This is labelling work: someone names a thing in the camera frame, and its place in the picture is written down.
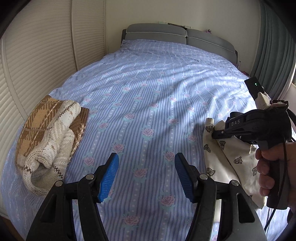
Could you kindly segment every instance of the printed fabric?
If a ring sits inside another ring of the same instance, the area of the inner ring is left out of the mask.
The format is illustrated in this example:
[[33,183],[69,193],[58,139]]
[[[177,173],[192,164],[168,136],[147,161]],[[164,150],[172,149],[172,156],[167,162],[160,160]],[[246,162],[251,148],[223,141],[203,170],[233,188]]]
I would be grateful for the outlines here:
[[[121,49],[71,77],[50,95],[89,108],[87,128],[65,173],[79,181],[119,155],[108,198],[98,210],[110,241],[182,241],[195,205],[184,195],[174,167],[182,152],[206,173],[202,136],[207,117],[225,120],[231,111],[255,109],[244,80],[229,61],[201,49],[170,42],[125,41]],[[30,193],[15,167],[16,142],[9,151],[1,192],[9,218],[25,238],[43,198]],[[265,224],[268,209],[259,209]],[[77,240],[82,241],[77,200]],[[275,213],[272,240],[287,215]],[[213,226],[216,240],[219,223]]]

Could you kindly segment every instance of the white wall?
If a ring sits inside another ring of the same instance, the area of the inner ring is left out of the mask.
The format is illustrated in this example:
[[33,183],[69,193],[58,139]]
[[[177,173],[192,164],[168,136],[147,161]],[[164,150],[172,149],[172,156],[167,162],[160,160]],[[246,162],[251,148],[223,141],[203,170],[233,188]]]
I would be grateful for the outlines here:
[[250,73],[253,67],[260,32],[258,0],[106,0],[105,14],[108,53],[119,49],[122,29],[130,24],[165,21],[211,29],[234,45],[241,70]]

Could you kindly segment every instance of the finger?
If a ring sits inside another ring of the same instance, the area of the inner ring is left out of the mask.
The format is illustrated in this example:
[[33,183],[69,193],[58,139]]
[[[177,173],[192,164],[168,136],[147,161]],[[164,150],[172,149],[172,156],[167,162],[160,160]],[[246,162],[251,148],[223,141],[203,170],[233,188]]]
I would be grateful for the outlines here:
[[[291,159],[291,154],[293,153],[293,142],[286,143],[287,149],[287,160]],[[276,161],[278,159],[284,160],[284,146],[283,144],[278,144],[268,150],[261,150],[263,158],[270,161]]]
[[269,190],[265,188],[260,188],[259,193],[261,196],[265,197],[269,195]]
[[257,149],[257,150],[256,150],[255,158],[256,158],[257,160],[259,160],[260,158],[262,158],[261,150],[260,150],[260,149]]
[[269,163],[263,159],[260,159],[257,163],[257,171],[260,174],[267,175],[269,173]]
[[260,174],[259,176],[259,185],[265,189],[272,189],[274,186],[274,179],[269,176],[264,176]]

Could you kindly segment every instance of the blue gripper pad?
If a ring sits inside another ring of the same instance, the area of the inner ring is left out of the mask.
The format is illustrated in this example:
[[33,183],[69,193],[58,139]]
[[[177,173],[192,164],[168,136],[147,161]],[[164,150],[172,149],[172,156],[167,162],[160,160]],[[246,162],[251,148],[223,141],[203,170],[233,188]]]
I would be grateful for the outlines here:
[[98,194],[98,199],[100,202],[103,202],[103,200],[108,197],[114,178],[116,176],[116,172],[118,170],[118,166],[119,166],[119,157],[116,154],[114,155],[110,165],[108,166],[101,180],[100,192]]
[[178,154],[175,155],[175,168],[179,176],[185,196],[190,200],[190,202],[193,202],[193,182],[191,181]]

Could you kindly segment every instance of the white knit fabric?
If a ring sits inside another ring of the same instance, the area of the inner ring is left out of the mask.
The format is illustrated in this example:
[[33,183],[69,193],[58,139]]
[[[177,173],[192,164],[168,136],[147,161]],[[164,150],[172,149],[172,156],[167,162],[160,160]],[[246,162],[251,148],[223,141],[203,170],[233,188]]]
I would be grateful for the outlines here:
[[[259,194],[256,147],[234,136],[227,139],[213,139],[213,130],[223,130],[224,126],[223,120],[214,126],[214,119],[206,119],[202,141],[207,175],[223,183],[237,180],[256,204],[255,206],[263,208],[266,198]],[[220,219],[220,209],[221,203],[216,202],[214,217],[216,222]]]
[[63,179],[75,137],[69,126],[80,111],[77,102],[64,101],[49,123],[42,141],[24,159],[22,177],[32,193],[46,196],[52,185]]

